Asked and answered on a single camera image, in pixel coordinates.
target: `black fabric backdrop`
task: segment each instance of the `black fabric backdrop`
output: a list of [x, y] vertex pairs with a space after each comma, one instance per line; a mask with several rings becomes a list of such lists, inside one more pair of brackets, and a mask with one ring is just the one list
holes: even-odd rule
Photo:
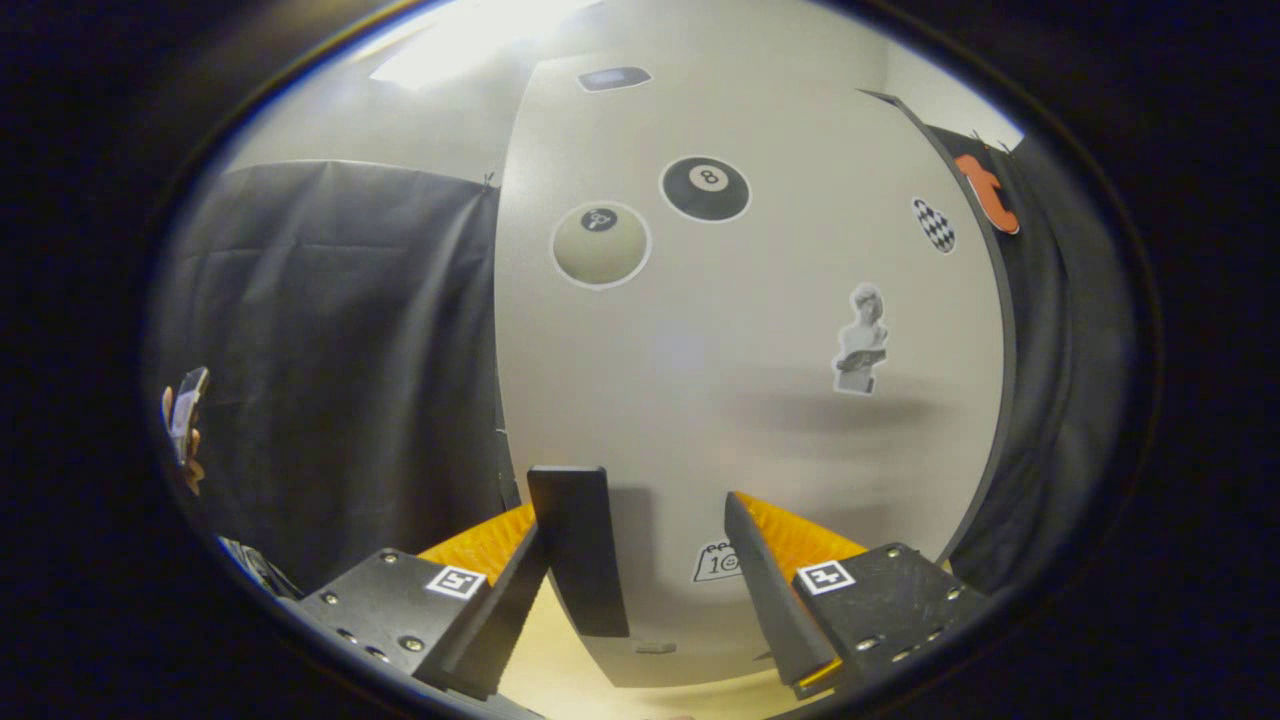
[[296, 161], [228, 173], [197, 202], [161, 275], [147, 392], [159, 411], [165, 384], [210, 369], [191, 505], [211, 529], [306, 593], [500, 512], [498, 191]]
[[956, 575], [991, 593], [1043, 566], [1103, 475], [1130, 392], [1133, 305], [1111, 232], [1036, 133], [1006, 152], [931, 129], [954, 158], [973, 155], [1000, 179], [1020, 224], [1016, 234], [992, 227], [1016, 336], [1009, 436], [951, 553]]

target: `bust sticker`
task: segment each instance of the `bust sticker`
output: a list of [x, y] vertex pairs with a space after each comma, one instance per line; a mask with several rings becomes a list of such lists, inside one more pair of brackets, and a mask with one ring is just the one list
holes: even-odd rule
[[837, 334], [840, 354], [831, 360], [836, 373], [835, 391], [850, 395], [872, 395], [876, 389], [873, 370], [888, 357], [888, 329], [881, 324], [884, 299], [878, 287], [859, 284], [849, 296], [855, 322]]

